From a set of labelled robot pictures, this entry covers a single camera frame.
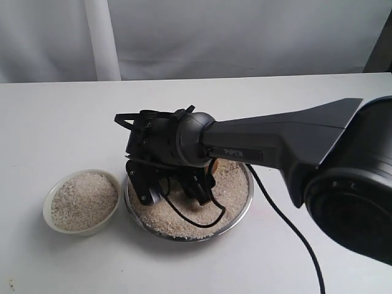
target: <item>white table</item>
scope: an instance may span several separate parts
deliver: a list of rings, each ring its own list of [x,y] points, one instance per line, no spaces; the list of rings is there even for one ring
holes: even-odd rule
[[[46,193],[77,170],[125,176],[128,131],[116,113],[194,104],[217,120],[300,110],[345,97],[392,95],[388,73],[222,80],[0,85],[0,293],[318,293],[306,249],[258,188],[228,234],[198,244],[161,240],[122,205],[106,231],[73,238],[42,218]],[[391,293],[392,266],[340,247],[291,204],[275,170],[266,188],[313,245],[327,293]]]

